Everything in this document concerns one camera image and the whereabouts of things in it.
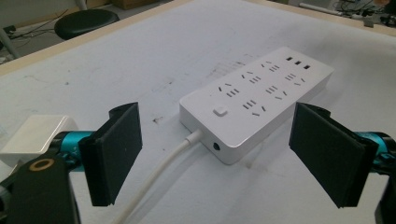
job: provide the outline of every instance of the table surface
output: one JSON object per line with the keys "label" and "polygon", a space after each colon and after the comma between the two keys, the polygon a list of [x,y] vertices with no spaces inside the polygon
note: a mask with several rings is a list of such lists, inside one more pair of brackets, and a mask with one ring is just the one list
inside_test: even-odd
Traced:
{"label": "table surface", "polygon": [[[189,131],[178,100],[283,46],[335,71],[313,105],[353,131],[396,136],[396,39],[242,0],[174,1],[0,66],[0,147],[33,114],[96,130],[139,102],[143,149],[116,201],[92,207],[72,173],[82,223],[110,223]],[[289,149],[291,119],[228,166],[198,144],[178,157],[129,223],[375,223],[387,178],[369,175],[357,208],[337,209]],[[0,163],[0,176],[11,168]]]}

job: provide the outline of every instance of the black mount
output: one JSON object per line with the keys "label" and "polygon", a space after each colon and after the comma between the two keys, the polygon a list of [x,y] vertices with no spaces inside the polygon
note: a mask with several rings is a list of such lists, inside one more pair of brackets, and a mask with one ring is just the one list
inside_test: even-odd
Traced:
{"label": "black mount", "polygon": [[[361,137],[331,119],[330,114],[321,107],[297,103],[290,148],[337,207],[358,205],[370,172],[389,175],[389,183],[375,217],[377,223],[396,223],[395,141],[384,133],[374,133],[378,143]],[[388,149],[387,157],[378,153],[380,146]]]}
{"label": "black mount", "polygon": [[[97,132],[75,143],[94,206],[115,202],[142,148],[138,104],[121,105],[109,115]],[[57,134],[45,154],[0,183],[0,223],[80,223],[68,173],[81,161],[61,151],[67,135]]]}

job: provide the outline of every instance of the black stool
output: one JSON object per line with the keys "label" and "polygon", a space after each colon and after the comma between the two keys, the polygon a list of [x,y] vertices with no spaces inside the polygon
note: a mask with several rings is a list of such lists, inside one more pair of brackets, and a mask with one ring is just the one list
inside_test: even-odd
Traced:
{"label": "black stool", "polygon": [[64,40],[84,35],[90,31],[119,21],[119,16],[103,9],[89,9],[74,12],[55,23],[55,33]]}

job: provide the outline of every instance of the power strip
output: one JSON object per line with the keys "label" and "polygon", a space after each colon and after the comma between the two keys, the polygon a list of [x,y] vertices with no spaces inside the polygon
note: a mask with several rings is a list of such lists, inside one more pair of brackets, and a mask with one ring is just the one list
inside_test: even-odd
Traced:
{"label": "power strip", "polygon": [[333,69],[288,48],[219,78],[180,100],[180,121],[222,162],[233,164],[326,85]]}

